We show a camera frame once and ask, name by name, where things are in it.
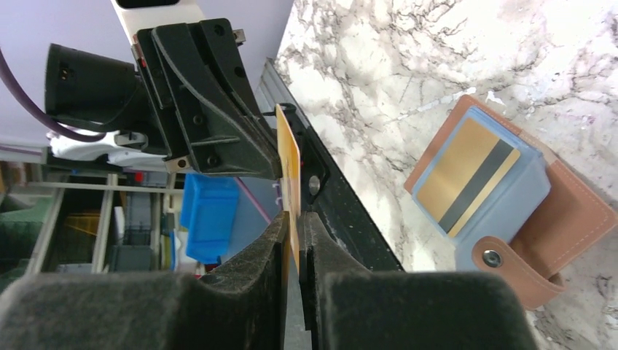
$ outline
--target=gold card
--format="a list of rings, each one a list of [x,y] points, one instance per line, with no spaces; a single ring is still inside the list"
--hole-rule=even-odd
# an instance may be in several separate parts
[[[296,227],[298,216],[300,216],[300,150],[281,106],[275,106],[275,114],[277,116],[277,149],[283,170],[281,179],[283,210],[289,212],[290,246],[296,269],[300,272],[300,246]]]
[[[467,119],[421,185],[417,199],[455,237],[519,157],[519,150]]]

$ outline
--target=black cable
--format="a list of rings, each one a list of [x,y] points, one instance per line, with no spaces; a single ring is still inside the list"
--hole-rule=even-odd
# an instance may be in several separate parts
[[[21,88],[19,82],[15,79],[15,76],[11,72],[9,65],[7,64],[7,60],[4,59],[4,54],[2,53],[2,49],[0,48],[0,78],[2,82],[7,86],[9,92],[17,102],[30,113],[36,120],[38,120],[41,124],[47,126],[51,131],[55,131],[56,133],[73,139],[75,141],[80,142],[97,142],[105,137],[105,133],[100,133],[97,135],[82,135],[81,133],[76,133],[75,131],[69,130],[68,128],[63,127],[58,124],[51,116],[45,114],[26,94],[26,92]]]

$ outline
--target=gray floor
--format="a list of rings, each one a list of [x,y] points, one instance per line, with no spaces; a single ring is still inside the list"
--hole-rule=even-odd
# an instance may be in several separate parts
[[[280,209],[275,203],[276,195],[275,189],[272,186],[272,181],[252,178],[243,178],[243,181],[246,183],[247,187],[249,187],[251,193],[253,193],[260,204],[265,208],[270,217],[274,217],[279,213]],[[222,257],[222,260],[225,261],[243,250],[264,232],[266,226],[266,221],[259,215],[251,201],[241,193],[238,201],[236,220],[230,237],[229,254],[226,257]],[[290,261],[290,267],[285,349],[308,350],[311,349],[311,334],[305,331],[305,319],[302,313],[298,274],[292,259]]]

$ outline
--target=marble table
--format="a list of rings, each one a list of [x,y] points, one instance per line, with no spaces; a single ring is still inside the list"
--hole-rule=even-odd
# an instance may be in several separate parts
[[[464,93],[618,201],[612,0],[296,0],[275,67],[407,271],[454,269],[403,183]],[[528,313],[541,349],[618,349],[618,235]]]

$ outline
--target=white wall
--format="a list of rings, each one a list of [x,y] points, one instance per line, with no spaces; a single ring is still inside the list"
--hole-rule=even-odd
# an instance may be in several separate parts
[[[251,86],[266,57],[275,57],[292,0],[198,0],[207,18],[227,18],[245,31],[240,47]],[[109,0],[2,0],[0,47],[30,97],[43,107],[44,70],[50,43],[133,62]],[[0,144],[44,146],[38,124],[0,84]]]

